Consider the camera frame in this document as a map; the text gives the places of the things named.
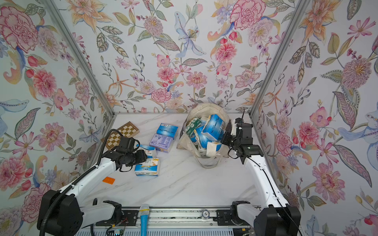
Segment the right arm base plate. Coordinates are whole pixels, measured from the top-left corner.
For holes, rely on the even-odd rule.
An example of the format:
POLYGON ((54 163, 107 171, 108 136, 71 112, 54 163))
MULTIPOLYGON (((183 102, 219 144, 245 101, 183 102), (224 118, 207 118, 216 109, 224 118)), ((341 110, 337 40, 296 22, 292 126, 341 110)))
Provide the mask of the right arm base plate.
POLYGON ((235 226, 235 223, 232 221, 231 210, 229 209, 216 210, 216 216, 213 218, 213 221, 218 226, 235 226))

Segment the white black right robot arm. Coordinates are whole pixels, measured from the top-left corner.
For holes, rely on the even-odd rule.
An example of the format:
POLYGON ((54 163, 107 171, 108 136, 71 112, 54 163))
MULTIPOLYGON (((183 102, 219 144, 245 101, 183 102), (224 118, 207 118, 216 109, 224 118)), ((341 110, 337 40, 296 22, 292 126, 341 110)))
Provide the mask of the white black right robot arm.
POLYGON ((235 223, 245 221, 256 236, 301 236, 301 214, 283 196, 269 171, 266 158, 259 145, 253 143, 253 125, 242 118, 230 122, 221 143, 229 147, 252 174, 260 196, 260 208, 248 201, 236 201, 231 205, 231 217, 235 223))

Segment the green tissue pack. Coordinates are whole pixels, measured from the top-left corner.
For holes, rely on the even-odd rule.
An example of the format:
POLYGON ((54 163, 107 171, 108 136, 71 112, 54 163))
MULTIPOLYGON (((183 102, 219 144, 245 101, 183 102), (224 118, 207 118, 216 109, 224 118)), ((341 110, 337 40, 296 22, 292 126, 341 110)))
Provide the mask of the green tissue pack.
POLYGON ((189 121, 189 123, 187 124, 186 128, 185 128, 185 132, 188 136, 192 136, 192 134, 194 133, 195 129, 200 127, 202 124, 202 121, 201 119, 197 118, 197 117, 194 117, 193 119, 191 119, 189 121))

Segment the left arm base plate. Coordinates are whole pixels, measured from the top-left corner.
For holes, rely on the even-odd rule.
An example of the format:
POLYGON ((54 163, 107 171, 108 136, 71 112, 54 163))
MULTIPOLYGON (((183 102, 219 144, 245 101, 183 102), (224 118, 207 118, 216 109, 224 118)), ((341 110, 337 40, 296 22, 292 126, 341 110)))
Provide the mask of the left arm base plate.
POLYGON ((120 219, 110 219, 97 222, 96 226, 110 227, 110 226, 136 226, 138 220, 138 210, 122 210, 120 219))

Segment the purple tissue pack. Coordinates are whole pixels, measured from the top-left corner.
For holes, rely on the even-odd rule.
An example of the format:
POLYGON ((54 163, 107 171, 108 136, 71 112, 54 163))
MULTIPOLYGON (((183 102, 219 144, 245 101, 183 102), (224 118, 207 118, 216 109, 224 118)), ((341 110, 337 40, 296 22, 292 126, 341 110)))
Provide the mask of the purple tissue pack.
POLYGON ((172 137, 154 134, 149 145, 154 147, 157 151, 169 153, 173 143, 174 139, 172 137))

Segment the blue tissue pack front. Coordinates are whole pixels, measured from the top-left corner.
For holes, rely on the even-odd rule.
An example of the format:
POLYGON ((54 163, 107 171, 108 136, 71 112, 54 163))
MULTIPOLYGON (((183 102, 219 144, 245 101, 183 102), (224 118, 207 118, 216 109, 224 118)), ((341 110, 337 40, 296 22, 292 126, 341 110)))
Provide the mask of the blue tissue pack front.
POLYGON ((206 149, 209 139, 202 133, 204 126, 195 129, 194 134, 200 148, 206 149))

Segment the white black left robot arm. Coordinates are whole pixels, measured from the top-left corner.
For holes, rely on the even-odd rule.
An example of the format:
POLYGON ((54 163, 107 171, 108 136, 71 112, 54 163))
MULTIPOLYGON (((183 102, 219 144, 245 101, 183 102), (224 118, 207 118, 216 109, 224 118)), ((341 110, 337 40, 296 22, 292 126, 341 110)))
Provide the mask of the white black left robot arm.
POLYGON ((97 163, 76 180, 43 195, 37 220, 39 234, 74 236, 80 229, 100 221, 122 222, 122 205, 117 202, 105 200, 92 206, 82 206, 82 203, 106 177, 146 160, 147 154, 138 140, 121 137, 118 146, 102 154, 97 163))

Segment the blue white tissue pack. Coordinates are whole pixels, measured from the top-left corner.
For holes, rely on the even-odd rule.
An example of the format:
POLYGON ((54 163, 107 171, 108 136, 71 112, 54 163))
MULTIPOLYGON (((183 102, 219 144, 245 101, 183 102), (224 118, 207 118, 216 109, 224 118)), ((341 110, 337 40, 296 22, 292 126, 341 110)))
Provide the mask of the blue white tissue pack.
POLYGON ((202 134, 210 141, 219 141, 223 136, 225 122, 217 115, 210 115, 203 127, 202 134))
POLYGON ((139 148, 145 152, 145 154, 147 155, 147 158, 156 158, 157 157, 157 151, 156 151, 155 147, 148 146, 148 145, 140 145, 139 148))

